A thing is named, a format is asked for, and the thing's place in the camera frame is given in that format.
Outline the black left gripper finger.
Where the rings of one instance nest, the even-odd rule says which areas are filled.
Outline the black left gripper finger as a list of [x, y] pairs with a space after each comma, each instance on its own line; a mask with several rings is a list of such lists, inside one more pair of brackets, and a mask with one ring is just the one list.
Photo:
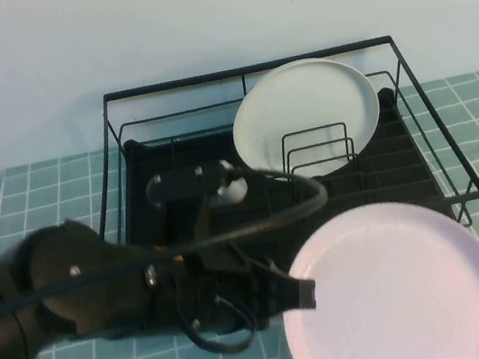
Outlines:
[[273, 261], [252, 261], [260, 317], [274, 317], [290, 310], [316, 308], [315, 281], [297, 279], [280, 270]]

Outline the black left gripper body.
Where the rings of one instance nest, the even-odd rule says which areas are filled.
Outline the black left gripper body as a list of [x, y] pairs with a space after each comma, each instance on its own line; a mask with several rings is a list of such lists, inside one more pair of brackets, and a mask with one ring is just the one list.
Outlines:
[[227, 245], [145, 269], [154, 333], [229, 333], [262, 328], [287, 310], [282, 271], [267, 256]]

